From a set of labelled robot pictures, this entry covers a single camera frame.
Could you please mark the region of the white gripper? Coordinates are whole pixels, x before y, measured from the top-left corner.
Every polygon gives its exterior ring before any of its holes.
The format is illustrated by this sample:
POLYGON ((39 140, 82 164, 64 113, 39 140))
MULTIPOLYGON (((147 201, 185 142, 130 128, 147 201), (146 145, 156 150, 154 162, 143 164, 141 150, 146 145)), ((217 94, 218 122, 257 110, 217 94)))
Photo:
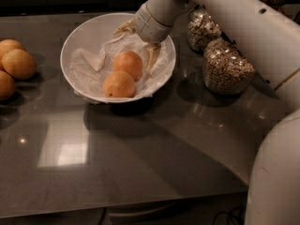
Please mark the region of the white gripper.
POLYGON ((117 36, 123 33, 136 32, 143 42, 149 43, 144 47, 148 52, 146 71, 149 72, 160 55, 161 44, 157 43, 164 41, 170 31, 169 26, 157 22, 148 11, 146 4, 142 4, 133 19, 121 23, 113 34, 117 36))

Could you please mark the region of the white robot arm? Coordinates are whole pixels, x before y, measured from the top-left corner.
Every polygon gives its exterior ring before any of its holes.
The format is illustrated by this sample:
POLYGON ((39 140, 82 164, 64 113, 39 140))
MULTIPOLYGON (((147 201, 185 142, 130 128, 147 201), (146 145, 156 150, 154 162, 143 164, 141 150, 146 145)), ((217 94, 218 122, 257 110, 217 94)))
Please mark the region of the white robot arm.
POLYGON ((192 3, 205 6, 292 111, 257 153, 244 225, 300 225, 300 26, 260 0, 148 0, 115 32, 157 44, 192 3))

